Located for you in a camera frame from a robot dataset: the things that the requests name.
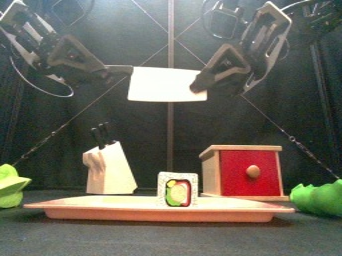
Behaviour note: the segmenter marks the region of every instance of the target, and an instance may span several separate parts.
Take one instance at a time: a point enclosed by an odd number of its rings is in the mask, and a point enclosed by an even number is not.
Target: light green object
[[[23,188],[29,182],[29,178],[19,177],[12,165],[4,164],[0,166],[0,208],[11,208],[20,205]]]
[[[299,184],[291,190],[290,200],[302,212],[342,216],[342,179],[321,187]]]

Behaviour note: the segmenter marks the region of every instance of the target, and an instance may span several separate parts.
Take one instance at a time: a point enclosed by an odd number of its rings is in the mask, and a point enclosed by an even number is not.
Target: wooden box
[[[199,155],[203,195],[285,201],[281,146],[211,145]]]

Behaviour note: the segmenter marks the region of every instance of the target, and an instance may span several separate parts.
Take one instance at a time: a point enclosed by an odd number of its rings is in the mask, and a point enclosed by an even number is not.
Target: knife block
[[[83,153],[83,164],[88,167],[87,193],[134,193],[138,186],[119,141]]]

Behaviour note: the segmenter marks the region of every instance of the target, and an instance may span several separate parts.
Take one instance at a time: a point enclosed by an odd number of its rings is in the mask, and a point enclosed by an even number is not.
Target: wooden knob
[[[257,165],[251,165],[247,168],[246,173],[251,179],[257,179],[261,176],[261,168]]]

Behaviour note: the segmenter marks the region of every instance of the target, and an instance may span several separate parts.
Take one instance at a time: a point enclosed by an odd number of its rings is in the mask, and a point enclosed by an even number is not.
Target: knife handle
[[[103,124],[99,124],[99,129],[104,143],[112,145],[116,141],[110,139],[110,123],[104,122]]]
[[[102,133],[100,133],[100,130],[96,129],[96,128],[92,128],[91,129],[91,135],[98,143],[98,146],[99,146],[99,149],[104,149],[104,141],[103,141],[103,138],[102,138]]]

